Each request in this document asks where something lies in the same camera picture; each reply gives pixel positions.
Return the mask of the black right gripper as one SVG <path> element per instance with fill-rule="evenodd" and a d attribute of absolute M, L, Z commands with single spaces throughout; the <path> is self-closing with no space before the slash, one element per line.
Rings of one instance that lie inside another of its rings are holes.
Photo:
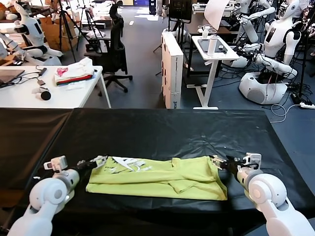
<path fill-rule="evenodd" d="M 217 155 L 209 156 L 211 162 L 220 170 L 225 169 L 228 170 L 232 174 L 236 174 L 238 172 L 238 167 L 243 167 L 244 163 L 241 158 L 227 155 L 227 160 L 223 161 Z"/>

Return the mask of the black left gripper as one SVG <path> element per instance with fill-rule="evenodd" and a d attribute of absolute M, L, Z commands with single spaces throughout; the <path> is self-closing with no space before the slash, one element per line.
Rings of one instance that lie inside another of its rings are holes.
<path fill-rule="evenodd" d="M 91 169 L 97 169 L 102 167 L 106 163 L 107 159 L 108 155 L 99 155 L 90 161 L 80 160 L 75 166 L 75 171 L 77 171 L 79 174 L 82 174 Z"/>

